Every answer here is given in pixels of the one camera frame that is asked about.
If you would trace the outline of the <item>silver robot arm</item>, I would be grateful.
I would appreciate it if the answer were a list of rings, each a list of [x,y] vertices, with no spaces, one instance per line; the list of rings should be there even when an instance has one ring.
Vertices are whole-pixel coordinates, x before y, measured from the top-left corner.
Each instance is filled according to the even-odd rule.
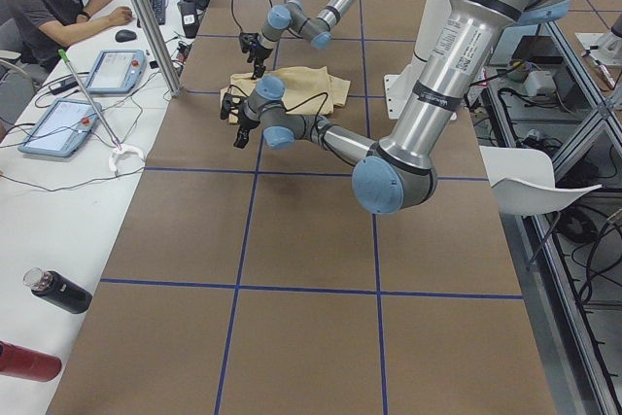
[[[283,32],[293,33],[308,41],[313,48],[323,50],[331,40],[332,29],[357,0],[330,0],[314,17],[308,16],[301,4],[290,0],[270,9],[259,33],[241,33],[240,47],[253,63],[252,79],[260,79],[265,72],[264,61],[280,41]]]
[[[314,17],[290,1],[274,6],[260,32],[242,34],[240,45],[254,67],[255,87],[245,97],[225,95],[221,116],[235,116],[235,146],[244,148],[260,128],[272,149],[307,140],[353,167],[352,187],[361,206],[373,214],[393,214],[427,201],[437,176],[431,153],[443,130],[475,82],[487,55],[505,28],[563,17],[570,0],[447,0],[450,13],[410,90],[393,131],[370,140],[319,113],[298,115],[283,101],[283,82],[266,73],[264,61],[282,34],[292,30],[314,48],[323,49],[332,28],[356,0],[330,0]]]

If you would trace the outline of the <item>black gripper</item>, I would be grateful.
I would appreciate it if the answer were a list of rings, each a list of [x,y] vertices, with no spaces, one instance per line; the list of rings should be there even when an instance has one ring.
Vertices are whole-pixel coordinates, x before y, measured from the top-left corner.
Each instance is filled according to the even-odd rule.
[[[248,118],[244,113],[239,113],[237,122],[238,130],[233,146],[238,149],[244,149],[249,143],[251,131],[259,126],[259,121]]]
[[[275,43],[270,41],[262,42],[260,40],[255,40],[251,45],[250,61],[253,63],[252,78],[254,80],[263,77],[266,70],[264,62],[271,56],[274,48]]]

